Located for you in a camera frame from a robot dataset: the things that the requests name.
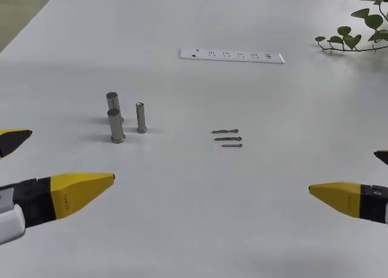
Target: metal rod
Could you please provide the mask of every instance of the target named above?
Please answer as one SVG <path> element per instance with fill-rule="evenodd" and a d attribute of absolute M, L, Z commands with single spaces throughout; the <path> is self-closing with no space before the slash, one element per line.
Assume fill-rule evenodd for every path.
<path fill-rule="evenodd" d="M 243 140 L 243 138 L 242 137 L 216 137 L 214 140 L 215 141 L 224 141 L 224 140 L 241 141 L 241 140 Z"/>
<path fill-rule="evenodd" d="M 110 131 L 112 132 L 112 137 L 110 138 L 112 143 L 122 143 L 125 140 L 125 134 L 120 121 L 120 111 L 115 108 L 109 109 L 108 119 Z"/>
<path fill-rule="evenodd" d="M 108 109 L 117 109 L 120 112 L 120 120 L 121 124 L 124 123 L 124 119 L 121 116 L 121 110 L 120 110 L 120 104 L 119 104 L 119 96 L 116 92 L 109 92 L 107 94 L 107 102 L 108 102 Z"/>
<path fill-rule="evenodd" d="M 238 129 L 231 129 L 231 130 L 227 130 L 227 129 L 221 129 L 220 131 L 212 131 L 213 134 L 227 134 L 228 132 L 234 132 L 235 134 L 238 132 Z"/>
<path fill-rule="evenodd" d="M 223 144 L 222 147 L 243 147 L 243 144 Z"/>
<path fill-rule="evenodd" d="M 138 133 L 144 134 L 147 132 L 146 116 L 144 115 L 144 103 L 136 103 L 136 114 L 138 116 Z"/>

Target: floor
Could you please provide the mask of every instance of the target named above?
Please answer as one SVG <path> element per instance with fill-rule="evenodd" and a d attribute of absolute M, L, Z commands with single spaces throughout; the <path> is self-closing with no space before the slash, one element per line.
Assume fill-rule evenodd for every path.
<path fill-rule="evenodd" d="M 0 0 L 0 52 L 49 0 Z"/>

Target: electrical outlet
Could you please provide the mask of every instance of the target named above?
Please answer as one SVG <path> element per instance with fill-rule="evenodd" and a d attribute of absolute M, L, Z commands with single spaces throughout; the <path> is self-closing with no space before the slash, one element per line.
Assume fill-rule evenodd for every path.
<path fill-rule="evenodd" d="M 283 57 L 279 53 L 265 52 L 234 52 L 231 50 L 215 49 L 180 49 L 179 57 L 182 59 L 284 64 Z"/>

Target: white power strip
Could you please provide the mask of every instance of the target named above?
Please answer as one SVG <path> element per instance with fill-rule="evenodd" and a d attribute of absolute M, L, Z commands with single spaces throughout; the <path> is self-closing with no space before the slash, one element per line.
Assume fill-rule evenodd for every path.
<path fill-rule="evenodd" d="M 284 64 L 279 53 L 233 52 L 217 49 L 180 49 L 182 59 L 207 59 L 211 61 L 245 61 L 250 63 Z"/>

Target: white table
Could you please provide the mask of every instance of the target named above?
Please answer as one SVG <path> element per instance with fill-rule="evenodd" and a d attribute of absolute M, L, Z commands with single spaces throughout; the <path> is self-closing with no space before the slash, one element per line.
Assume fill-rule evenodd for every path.
<path fill-rule="evenodd" d="M 0 119 L 33 136 L 1 184 L 67 171 L 116 182 L 69 218 L 0 247 L 1 277 L 328 278 L 387 273 L 388 228 L 309 195 L 388 185 L 386 53 L 329 55 L 343 0 L 52 0 L 0 55 Z M 286 63 L 178 59 L 178 47 L 280 52 Z M 111 144 L 105 94 L 127 141 Z M 135 103 L 149 132 L 139 135 Z M 240 129 L 224 149 L 213 129 Z"/>

